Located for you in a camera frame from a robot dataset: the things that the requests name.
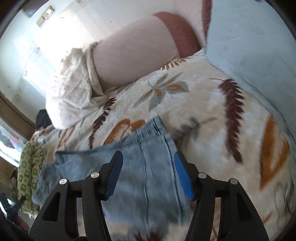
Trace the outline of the blue denim pants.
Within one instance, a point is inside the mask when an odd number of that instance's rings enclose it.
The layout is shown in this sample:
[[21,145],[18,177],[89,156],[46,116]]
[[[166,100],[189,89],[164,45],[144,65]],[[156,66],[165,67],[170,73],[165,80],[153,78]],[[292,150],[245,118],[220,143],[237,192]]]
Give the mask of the blue denim pants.
[[106,219],[142,232],[186,225],[191,208],[175,169],[176,150],[156,116],[118,142],[86,151],[58,151],[55,162],[43,165],[32,201],[43,205],[60,179],[83,180],[121,151],[123,166],[114,194],[102,204]]

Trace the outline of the green white rolled quilt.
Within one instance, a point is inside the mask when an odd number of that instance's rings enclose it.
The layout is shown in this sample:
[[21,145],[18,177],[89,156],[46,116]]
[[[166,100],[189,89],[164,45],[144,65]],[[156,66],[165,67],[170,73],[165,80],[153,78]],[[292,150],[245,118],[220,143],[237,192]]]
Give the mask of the green white rolled quilt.
[[21,211],[29,215],[37,215],[40,207],[32,201],[37,188],[38,176],[43,166],[45,151],[37,141],[27,142],[22,150],[17,174],[18,200],[25,197]]

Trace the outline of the stained glass window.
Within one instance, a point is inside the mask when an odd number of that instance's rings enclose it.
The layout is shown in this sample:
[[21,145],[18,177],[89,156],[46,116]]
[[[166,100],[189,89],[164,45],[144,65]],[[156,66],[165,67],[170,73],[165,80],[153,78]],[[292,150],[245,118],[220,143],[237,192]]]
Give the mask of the stained glass window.
[[20,165],[21,153],[27,142],[14,130],[7,130],[1,126],[1,157],[15,167]]

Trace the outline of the leaf pattern bed blanket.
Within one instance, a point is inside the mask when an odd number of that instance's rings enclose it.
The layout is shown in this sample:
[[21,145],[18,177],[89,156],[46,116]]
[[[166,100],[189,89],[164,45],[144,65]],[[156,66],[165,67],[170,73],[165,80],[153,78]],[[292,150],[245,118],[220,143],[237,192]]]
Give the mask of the leaf pattern bed blanket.
[[[105,94],[108,99],[74,126],[35,133],[46,156],[86,151],[118,142],[160,117],[176,151],[213,179],[235,178],[254,204],[270,240],[295,211],[295,164],[273,116],[256,98],[197,52]],[[183,240],[190,225],[148,232],[107,221],[113,240]]]

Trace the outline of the black garment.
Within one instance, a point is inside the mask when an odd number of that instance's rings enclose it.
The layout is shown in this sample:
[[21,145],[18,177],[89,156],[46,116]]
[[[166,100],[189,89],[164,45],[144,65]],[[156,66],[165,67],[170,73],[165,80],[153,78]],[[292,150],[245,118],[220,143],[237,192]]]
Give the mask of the black garment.
[[36,117],[36,130],[47,128],[50,125],[52,125],[52,121],[46,109],[41,109]]

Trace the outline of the white patterned pillow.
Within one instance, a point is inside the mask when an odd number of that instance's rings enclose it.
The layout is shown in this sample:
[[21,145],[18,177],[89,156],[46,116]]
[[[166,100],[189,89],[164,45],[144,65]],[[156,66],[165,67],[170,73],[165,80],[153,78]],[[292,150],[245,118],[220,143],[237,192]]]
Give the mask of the white patterned pillow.
[[98,44],[73,48],[63,58],[60,73],[46,95],[46,111],[53,126],[59,130],[74,126],[108,99],[93,62],[92,50]]

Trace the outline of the light blue pillow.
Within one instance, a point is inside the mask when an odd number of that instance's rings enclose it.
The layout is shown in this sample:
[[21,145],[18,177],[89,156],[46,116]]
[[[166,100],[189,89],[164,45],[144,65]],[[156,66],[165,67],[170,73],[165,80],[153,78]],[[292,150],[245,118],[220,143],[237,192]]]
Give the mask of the light blue pillow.
[[295,39],[266,1],[213,1],[206,56],[295,134]]

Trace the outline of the pink bolster cushion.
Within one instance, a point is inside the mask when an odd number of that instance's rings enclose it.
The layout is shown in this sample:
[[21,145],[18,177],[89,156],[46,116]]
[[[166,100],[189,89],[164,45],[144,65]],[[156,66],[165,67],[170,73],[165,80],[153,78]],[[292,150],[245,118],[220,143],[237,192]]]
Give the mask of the pink bolster cushion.
[[136,21],[102,40],[93,62],[103,91],[134,82],[201,46],[187,21],[160,12]]

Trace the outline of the pink padded headboard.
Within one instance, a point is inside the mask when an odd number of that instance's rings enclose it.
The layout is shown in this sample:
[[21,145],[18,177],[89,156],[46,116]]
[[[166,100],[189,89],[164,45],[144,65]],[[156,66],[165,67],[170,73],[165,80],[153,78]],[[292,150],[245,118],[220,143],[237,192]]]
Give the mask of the pink padded headboard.
[[192,27],[202,48],[206,46],[212,0],[177,0],[175,12]]

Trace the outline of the beige wall switch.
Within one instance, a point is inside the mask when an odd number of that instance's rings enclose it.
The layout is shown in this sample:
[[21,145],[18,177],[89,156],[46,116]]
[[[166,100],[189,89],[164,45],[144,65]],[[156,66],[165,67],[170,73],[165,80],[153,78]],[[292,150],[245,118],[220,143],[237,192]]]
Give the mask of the beige wall switch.
[[51,17],[51,15],[53,15],[53,13],[55,13],[55,9],[52,6],[48,6],[48,8],[46,8],[46,10],[42,13],[42,15],[37,20],[36,22],[37,26],[41,27],[41,25],[43,25],[43,23],[46,20],[48,20]]

